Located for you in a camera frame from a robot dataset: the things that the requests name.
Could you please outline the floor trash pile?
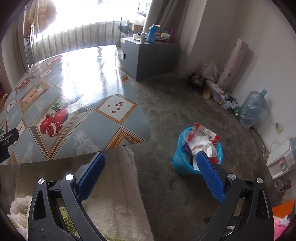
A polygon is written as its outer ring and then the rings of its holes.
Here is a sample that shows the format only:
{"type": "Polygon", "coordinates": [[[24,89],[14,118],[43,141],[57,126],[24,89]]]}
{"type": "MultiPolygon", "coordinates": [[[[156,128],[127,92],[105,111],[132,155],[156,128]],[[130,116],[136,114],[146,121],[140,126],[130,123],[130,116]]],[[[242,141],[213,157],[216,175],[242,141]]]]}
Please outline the floor trash pile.
{"type": "Polygon", "coordinates": [[[220,74],[215,61],[212,60],[204,63],[197,73],[189,75],[187,84],[195,90],[202,91],[204,99],[213,97],[226,113],[234,114],[238,118],[239,105],[236,98],[218,85],[220,74]]]}

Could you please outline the blue trash basket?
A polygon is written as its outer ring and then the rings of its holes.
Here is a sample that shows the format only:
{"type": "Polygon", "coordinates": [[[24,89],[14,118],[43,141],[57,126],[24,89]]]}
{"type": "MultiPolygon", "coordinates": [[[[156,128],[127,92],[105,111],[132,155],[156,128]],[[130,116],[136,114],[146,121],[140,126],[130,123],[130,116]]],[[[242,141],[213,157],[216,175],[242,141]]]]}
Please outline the blue trash basket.
{"type": "MultiPolygon", "coordinates": [[[[193,140],[195,133],[192,131],[192,127],[186,128],[179,136],[178,146],[173,156],[173,167],[179,175],[192,176],[199,175],[200,170],[197,166],[196,157],[193,157],[191,150],[188,146],[188,142],[193,140]]],[[[218,157],[209,158],[214,164],[222,164],[223,162],[223,150],[222,145],[218,142],[215,145],[218,153],[218,157]]]]}

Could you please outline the white water dispenser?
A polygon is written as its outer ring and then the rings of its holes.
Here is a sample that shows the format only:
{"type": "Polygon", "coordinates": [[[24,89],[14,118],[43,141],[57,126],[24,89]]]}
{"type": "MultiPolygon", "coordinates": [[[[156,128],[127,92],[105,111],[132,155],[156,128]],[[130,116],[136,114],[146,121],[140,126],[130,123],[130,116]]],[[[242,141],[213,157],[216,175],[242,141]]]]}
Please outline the white water dispenser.
{"type": "Polygon", "coordinates": [[[271,151],[266,166],[273,180],[295,168],[295,138],[289,138],[281,146],[271,151]]]}

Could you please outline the blue bottle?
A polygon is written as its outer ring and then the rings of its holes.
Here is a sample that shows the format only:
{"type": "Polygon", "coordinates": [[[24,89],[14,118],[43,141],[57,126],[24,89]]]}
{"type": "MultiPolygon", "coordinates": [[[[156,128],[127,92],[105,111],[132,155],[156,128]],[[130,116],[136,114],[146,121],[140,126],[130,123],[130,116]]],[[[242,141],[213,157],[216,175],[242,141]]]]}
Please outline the blue bottle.
{"type": "Polygon", "coordinates": [[[148,37],[147,37],[147,42],[148,42],[148,43],[154,43],[154,42],[155,42],[158,27],[159,27],[159,25],[155,25],[155,24],[153,24],[153,25],[149,28],[149,34],[148,34],[148,37]]]}

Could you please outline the grey cabinet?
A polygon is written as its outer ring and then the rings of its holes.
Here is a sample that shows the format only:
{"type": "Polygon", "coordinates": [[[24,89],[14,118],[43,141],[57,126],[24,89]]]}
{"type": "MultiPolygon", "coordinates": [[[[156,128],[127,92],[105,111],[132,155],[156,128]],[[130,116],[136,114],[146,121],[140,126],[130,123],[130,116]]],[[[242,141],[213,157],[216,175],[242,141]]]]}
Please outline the grey cabinet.
{"type": "Polygon", "coordinates": [[[121,65],[134,80],[172,72],[178,61],[176,43],[140,43],[132,37],[121,39],[121,65]]]}

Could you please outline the beige curtain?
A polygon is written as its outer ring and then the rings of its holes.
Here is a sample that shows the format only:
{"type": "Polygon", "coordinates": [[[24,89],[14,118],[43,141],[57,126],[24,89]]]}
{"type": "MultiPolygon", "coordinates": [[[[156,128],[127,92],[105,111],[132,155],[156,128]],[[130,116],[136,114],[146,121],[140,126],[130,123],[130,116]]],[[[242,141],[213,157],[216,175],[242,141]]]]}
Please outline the beige curtain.
{"type": "Polygon", "coordinates": [[[154,25],[160,25],[160,30],[168,31],[177,30],[180,33],[190,1],[171,0],[161,1],[153,0],[144,22],[144,32],[148,32],[149,28],[154,25]]]}

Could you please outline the empty water jug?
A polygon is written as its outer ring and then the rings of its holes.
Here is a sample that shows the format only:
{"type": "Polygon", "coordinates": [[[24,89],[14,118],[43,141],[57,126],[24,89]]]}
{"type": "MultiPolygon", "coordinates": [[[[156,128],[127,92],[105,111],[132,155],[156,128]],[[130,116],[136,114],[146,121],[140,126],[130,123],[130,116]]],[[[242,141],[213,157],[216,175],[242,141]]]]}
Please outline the empty water jug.
{"type": "Polygon", "coordinates": [[[267,90],[262,92],[251,91],[239,109],[239,120],[246,127],[250,128],[260,117],[260,114],[267,108],[265,95],[267,90]]]}

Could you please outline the hanging quilted jacket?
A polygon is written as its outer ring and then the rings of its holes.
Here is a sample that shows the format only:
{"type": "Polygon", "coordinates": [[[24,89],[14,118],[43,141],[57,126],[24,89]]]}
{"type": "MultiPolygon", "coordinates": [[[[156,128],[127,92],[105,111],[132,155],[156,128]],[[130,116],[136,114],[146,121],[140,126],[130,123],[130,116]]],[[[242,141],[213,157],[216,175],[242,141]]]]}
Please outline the hanging quilted jacket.
{"type": "Polygon", "coordinates": [[[32,25],[34,25],[34,35],[46,30],[46,28],[55,21],[56,14],[56,6],[53,1],[29,1],[25,6],[23,21],[24,37],[29,37],[32,25]]]}

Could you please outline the cardboard box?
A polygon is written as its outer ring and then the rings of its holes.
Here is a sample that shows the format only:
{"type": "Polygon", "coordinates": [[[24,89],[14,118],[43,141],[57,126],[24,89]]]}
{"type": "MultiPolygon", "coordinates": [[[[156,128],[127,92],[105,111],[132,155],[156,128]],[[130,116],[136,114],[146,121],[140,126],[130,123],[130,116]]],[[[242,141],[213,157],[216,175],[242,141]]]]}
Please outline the cardboard box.
{"type": "Polygon", "coordinates": [[[134,33],[141,33],[144,27],[143,25],[132,24],[130,28],[134,33]]]}

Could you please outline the pink rolled mat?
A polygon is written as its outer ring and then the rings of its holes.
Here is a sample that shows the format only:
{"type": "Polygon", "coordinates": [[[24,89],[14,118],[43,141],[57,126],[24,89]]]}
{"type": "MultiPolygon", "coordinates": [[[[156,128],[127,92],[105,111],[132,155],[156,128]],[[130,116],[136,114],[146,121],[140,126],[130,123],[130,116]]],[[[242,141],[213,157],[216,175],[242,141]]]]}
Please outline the pink rolled mat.
{"type": "Polygon", "coordinates": [[[217,81],[217,84],[222,89],[224,90],[227,89],[238,67],[240,66],[247,50],[248,50],[248,44],[238,38],[235,42],[235,45],[230,54],[230,57],[217,81]]]}

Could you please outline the balcony railing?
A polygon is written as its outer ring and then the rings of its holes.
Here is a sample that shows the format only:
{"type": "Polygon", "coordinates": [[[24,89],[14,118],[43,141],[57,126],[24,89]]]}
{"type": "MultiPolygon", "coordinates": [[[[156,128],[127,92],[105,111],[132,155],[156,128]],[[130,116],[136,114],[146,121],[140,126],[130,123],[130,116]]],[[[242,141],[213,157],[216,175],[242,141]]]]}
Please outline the balcony railing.
{"type": "Polygon", "coordinates": [[[28,65],[73,50],[118,45],[121,24],[121,21],[96,22],[71,30],[55,33],[44,31],[37,35],[34,35],[34,27],[31,27],[31,34],[24,40],[28,65]]]}

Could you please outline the orange stool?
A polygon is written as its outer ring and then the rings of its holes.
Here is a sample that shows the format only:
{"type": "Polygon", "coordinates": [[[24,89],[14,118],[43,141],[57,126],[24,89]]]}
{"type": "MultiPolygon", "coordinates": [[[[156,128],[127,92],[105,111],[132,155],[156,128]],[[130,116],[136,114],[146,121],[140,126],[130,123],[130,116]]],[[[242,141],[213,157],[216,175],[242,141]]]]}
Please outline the orange stool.
{"type": "Polygon", "coordinates": [[[293,213],[294,207],[295,199],[291,199],[283,204],[273,207],[273,215],[280,218],[284,218],[285,216],[288,216],[289,214],[293,213]]]}

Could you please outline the fruit pattern tablecloth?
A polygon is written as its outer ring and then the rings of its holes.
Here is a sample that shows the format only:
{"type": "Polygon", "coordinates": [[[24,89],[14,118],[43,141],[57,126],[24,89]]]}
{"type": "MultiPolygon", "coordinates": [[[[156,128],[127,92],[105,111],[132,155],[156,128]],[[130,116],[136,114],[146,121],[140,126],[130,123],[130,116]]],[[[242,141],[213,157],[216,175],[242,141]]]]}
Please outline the fruit pattern tablecloth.
{"type": "Polygon", "coordinates": [[[149,123],[115,45],[32,66],[1,109],[1,134],[18,130],[5,165],[75,157],[147,142],[149,123]]]}

